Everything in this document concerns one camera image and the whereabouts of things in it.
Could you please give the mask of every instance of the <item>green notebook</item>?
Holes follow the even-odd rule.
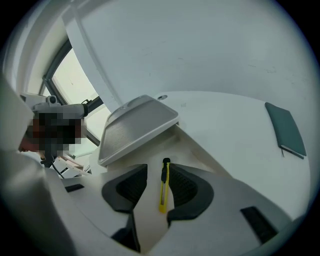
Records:
[[[268,102],[265,107],[271,118],[278,146],[303,159],[307,155],[305,145],[291,113]]]

